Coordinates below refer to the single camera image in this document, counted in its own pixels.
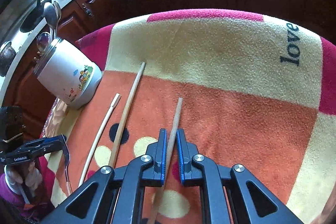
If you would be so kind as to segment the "purple sleeve forearm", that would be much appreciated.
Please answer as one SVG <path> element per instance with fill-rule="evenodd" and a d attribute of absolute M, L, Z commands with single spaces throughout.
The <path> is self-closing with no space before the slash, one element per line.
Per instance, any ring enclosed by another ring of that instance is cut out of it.
<path fill-rule="evenodd" d="M 47 167 L 45 157 L 39 158 L 39 166 L 31 162 L 27 171 L 25 178 L 21 178 L 13 166 L 4 167 L 4 173 L 1 174 L 1 198 L 18 209 L 23 217 L 40 221 L 55 209 L 51 202 L 55 174 Z M 35 196 L 32 205 L 26 205 L 19 190 L 22 183 Z"/>

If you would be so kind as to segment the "left hand white glove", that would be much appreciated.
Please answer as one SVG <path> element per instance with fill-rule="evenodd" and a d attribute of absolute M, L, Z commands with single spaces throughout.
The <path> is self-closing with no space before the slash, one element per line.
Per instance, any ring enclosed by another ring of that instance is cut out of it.
<path fill-rule="evenodd" d="M 35 167 L 35 162 L 32 161 L 28 165 L 5 165 L 5 182 L 9 189 L 20 194 L 19 185 L 25 184 L 31 192 L 35 191 L 43 182 L 43 177 L 40 171 Z"/>

